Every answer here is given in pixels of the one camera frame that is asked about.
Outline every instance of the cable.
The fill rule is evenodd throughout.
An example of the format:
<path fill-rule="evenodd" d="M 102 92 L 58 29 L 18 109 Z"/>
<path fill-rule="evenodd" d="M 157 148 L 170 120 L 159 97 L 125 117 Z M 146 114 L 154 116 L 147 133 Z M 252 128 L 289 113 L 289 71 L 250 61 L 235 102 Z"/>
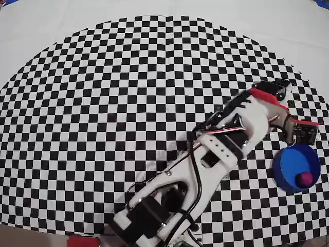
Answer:
<path fill-rule="evenodd" d="M 200 147 L 200 146 L 201 146 L 201 144 L 197 144 L 197 145 L 195 145 L 195 146 L 193 147 L 193 150 L 197 149 L 197 148 Z M 163 170 L 163 171 L 161 171 L 161 172 L 155 174 L 152 178 L 150 178 L 150 179 L 148 179 L 148 180 L 145 179 L 145 180 L 143 180 L 143 181 L 136 181 L 135 183 L 133 183 L 133 184 L 128 188 L 127 192 L 129 192 L 129 191 L 130 191 L 135 185 L 137 185 L 137 184 L 144 184 L 144 183 L 150 182 L 150 181 L 152 181 L 153 179 L 155 179 L 158 175 L 160 175 L 160 174 L 162 174 L 162 173 L 164 173 L 164 172 L 166 172 L 166 171 L 171 170 L 171 169 L 174 168 L 177 164 L 179 164 L 179 162 L 181 162 L 183 159 L 185 159 L 187 156 L 188 156 L 188 154 L 187 154 L 186 156 L 184 156 L 182 159 L 180 159 L 176 164 L 174 164 L 174 165 L 173 165 L 172 167 L 170 167 L 169 169 L 167 169 L 167 170 Z"/>
<path fill-rule="evenodd" d="M 193 165 L 193 169 L 194 169 L 194 173 L 195 173 L 195 177 L 196 177 L 197 194 L 196 194 L 196 198 L 195 198 L 194 202 L 191 204 L 191 206 L 187 210 L 187 213 L 190 213 L 195 208 L 195 206 L 198 204 L 198 202 L 200 201 L 201 192 L 202 192 L 201 178 L 200 178 L 199 170 L 198 170 L 198 167 L 197 167 L 197 164 L 196 164 L 196 161 L 195 161 L 194 150 L 193 150 L 193 142 L 192 141 L 189 141 L 189 155 L 191 156 L 191 161 L 192 161 L 192 165 Z M 164 241 L 162 246 L 167 246 L 169 244 L 169 242 L 172 239 L 172 237 L 174 236 L 175 232 L 178 230 L 178 228 L 181 226 L 181 224 L 186 219 L 187 219 L 187 214 L 183 215 L 179 219 L 179 221 L 176 223 L 176 225 L 173 227 L 173 229 L 168 234 L 168 237 L 166 238 L 166 240 Z"/>
<path fill-rule="evenodd" d="M 187 229 L 187 234 L 192 238 L 192 240 L 200 247 L 202 247 L 202 244 L 193 236 L 193 234 L 191 233 L 190 229 Z"/>
<path fill-rule="evenodd" d="M 225 133 L 225 132 L 230 132 L 230 131 L 234 131 L 234 130 L 246 130 L 243 127 L 233 127 L 233 128 L 229 128 L 229 129 L 219 129 L 219 130 L 205 130 L 202 133 L 206 133 L 206 134 L 219 134 L 219 133 Z"/>

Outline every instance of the wire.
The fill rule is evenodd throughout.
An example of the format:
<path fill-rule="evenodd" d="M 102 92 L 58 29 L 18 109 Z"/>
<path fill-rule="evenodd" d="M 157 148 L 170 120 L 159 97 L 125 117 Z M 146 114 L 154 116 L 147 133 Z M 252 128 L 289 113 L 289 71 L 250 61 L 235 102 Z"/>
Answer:
<path fill-rule="evenodd" d="M 193 150 L 197 149 L 197 148 L 200 147 L 200 146 L 201 146 L 200 143 L 194 145 L 194 146 L 193 146 Z M 167 169 L 167 170 L 163 170 L 163 171 L 161 171 L 161 172 L 155 174 L 152 178 L 150 178 L 150 179 L 148 179 L 148 180 L 145 179 L 145 180 L 143 180 L 143 181 L 136 181 L 135 183 L 133 183 L 133 184 L 128 188 L 127 192 L 129 192 L 129 191 L 130 191 L 135 185 L 137 185 L 137 184 L 144 184 L 144 183 L 150 182 L 150 181 L 152 181 L 153 179 L 155 179 L 158 175 L 160 175 L 160 174 L 162 174 L 162 173 L 164 173 L 164 172 L 166 172 L 166 171 L 171 170 L 171 169 L 174 168 L 179 162 L 181 162 L 183 159 L 185 159 L 187 156 L 188 156 L 188 154 L 185 155 L 183 158 L 181 158 L 176 164 L 174 164 L 174 165 L 173 165 L 172 167 L 170 167 L 169 169 Z"/>
<path fill-rule="evenodd" d="M 200 247 L 202 247 L 202 244 L 193 236 L 193 234 L 191 233 L 190 229 L 187 229 L 187 234 L 192 238 L 192 240 Z"/>
<path fill-rule="evenodd" d="M 283 128 L 286 129 L 286 124 L 288 122 L 288 120 L 290 119 L 291 115 L 290 113 L 287 114 L 286 118 L 284 119 L 284 122 L 283 122 Z"/>
<path fill-rule="evenodd" d="M 273 118 L 271 118 L 268 122 L 271 123 L 271 122 L 274 122 L 275 120 L 278 119 L 278 115 L 274 116 Z"/>
<path fill-rule="evenodd" d="M 229 128 L 229 129 L 219 129 L 219 130 L 205 130 L 202 133 L 206 133 L 206 134 L 218 134 L 218 133 L 225 133 L 225 132 L 230 132 L 233 130 L 246 130 L 243 127 L 233 127 L 233 128 Z"/>
<path fill-rule="evenodd" d="M 195 161 L 195 156 L 194 156 L 194 150 L 193 150 L 193 142 L 189 141 L 189 155 L 191 156 L 191 161 L 196 177 L 196 182 L 197 182 L 197 194 L 194 202 L 191 204 L 189 209 L 187 210 L 187 214 L 183 215 L 179 221 L 176 223 L 176 225 L 172 228 L 170 233 L 168 234 L 168 237 L 165 239 L 164 243 L 162 246 L 167 246 L 174 236 L 175 232 L 178 230 L 178 228 L 181 226 L 181 224 L 187 219 L 187 215 L 195 208 L 195 206 L 198 204 L 201 198 L 201 193 L 202 193 L 202 184 L 201 184 L 201 178 L 199 174 L 199 170 Z"/>

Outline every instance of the red plastic part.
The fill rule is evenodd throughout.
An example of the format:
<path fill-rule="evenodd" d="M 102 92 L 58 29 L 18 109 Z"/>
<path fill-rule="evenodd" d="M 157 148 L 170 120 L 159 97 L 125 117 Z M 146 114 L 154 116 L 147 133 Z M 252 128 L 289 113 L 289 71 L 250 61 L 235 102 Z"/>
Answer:
<path fill-rule="evenodd" d="M 96 237 L 70 236 L 67 247 L 99 247 L 100 242 Z"/>
<path fill-rule="evenodd" d="M 296 120 L 296 119 L 293 119 L 293 122 L 295 122 L 297 124 L 302 124 L 302 125 L 315 125 L 315 126 L 323 124 L 323 123 L 320 123 L 320 122 L 310 122 L 310 121 Z"/>
<path fill-rule="evenodd" d="M 286 112 L 289 113 L 289 109 L 287 107 L 285 107 L 284 105 L 281 105 L 274 95 L 261 91 L 259 89 L 255 89 L 255 88 L 250 89 L 249 92 L 251 93 L 251 95 L 253 97 L 260 99 L 262 101 L 277 105 L 277 106 L 285 109 Z"/>

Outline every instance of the white table surface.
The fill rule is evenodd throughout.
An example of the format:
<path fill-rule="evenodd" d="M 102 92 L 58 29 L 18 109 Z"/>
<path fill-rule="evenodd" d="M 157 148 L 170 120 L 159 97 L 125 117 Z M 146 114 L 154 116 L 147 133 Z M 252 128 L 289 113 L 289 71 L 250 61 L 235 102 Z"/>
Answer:
<path fill-rule="evenodd" d="M 0 12 L 0 87 L 42 49 L 98 23 L 187 15 L 267 46 L 329 102 L 329 10 L 311 0 L 19 0 Z"/>

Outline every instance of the black cable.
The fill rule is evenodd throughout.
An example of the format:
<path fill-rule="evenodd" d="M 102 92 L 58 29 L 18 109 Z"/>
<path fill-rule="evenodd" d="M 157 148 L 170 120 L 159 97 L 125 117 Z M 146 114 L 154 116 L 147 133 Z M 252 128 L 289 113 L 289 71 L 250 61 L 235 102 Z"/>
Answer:
<path fill-rule="evenodd" d="M 192 240 L 200 247 L 202 247 L 202 244 L 193 236 L 193 234 L 191 233 L 190 229 L 187 229 L 187 234 L 192 238 Z"/>
<path fill-rule="evenodd" d="M 184 156 L 183 158 L 181 158 L 178 162 L 176 162 L 176 163 L 175 163 L 172 167 L 170 167 L 169 169 L 167 169 L 167 170 L 163 170 L 163 171 L 161 171 L 161 172 L 155 174 L 152 178 L 150 178 L 150 179 L 148 179 L 148 180 L 145 179 L 145 180 L 142 180 L 142 181 L 136 181 L 135 183 L 133 183 L 133 184 L 128 188 L 127 192 L 129 192 L 129 191 L 130 191 L 134 186 L 136 186 L 137 184 L 144 184 L 144 183 L 150 182 L 150 181 L 152 181 L 153 179 L 155 179 L 158 175 L 160 175 L 160 174 L 162 174 L 162 173 L 164 173 L 164 172 L 166 172 L 166 171 L 170 171 L 170 170 L 173 169 L 175 166 L 177 166 L 180 162 L 182 162 L 186 157 L 187 157 L 187 155 Z"/>
<path fill-rule="evenodd" d="M 193 169 L 194 169 L 194 173 L 195 173 L 195 177 L 196 177 L 196 182 L 197 182 L 197 194 L 196 194 L 196 198 L 194 200 L 194 202 L 191 204 L 191 206 L 189 207 L 189 209 L 187 210 L 188 213 L 190 213 L 195 206 L 198 204 L 198 202 L 200 201 L 201 198 L 201 192 L 202 192 L 202 185 L 201 185 L 201 178 L 200 178 L 200 174 L 199 174 L 199 170 L 197 168 L 197 164 L 195 161 L 195 156 L 194 156 L 194 150 L 193 150 L 193 141 L 189 141 L 189 155 L 191 156 L 191 161 L 192 161 L 192 165 L 193 165 Z M 166 240 L 163 242 L 162 246 L 167 246 L 170 242 L 170 240 L 172 239 L 172 237 L 174 236 L 175 232 L 178 230 L 178 228 L 180 227 L 180 225 L 187 219 L 187 214 L 183 215 L 179 221 L 176 223 L 176 225 L 173 227 L 173 229 L 170 231 L 170 233 L 168 234 L 168 237 L 166 238 Z"/>
<path fill-rule="evenodd" d="M 286 129 L 286 125 L 287 125 L 287 122 L 288 120 L 290 119 L 291 115 L 290 113 L 288 113 L 288 115 L 286 116 L 286 118 L 284 119 L 284 122 L 283 122 L 283 128 Z"/>

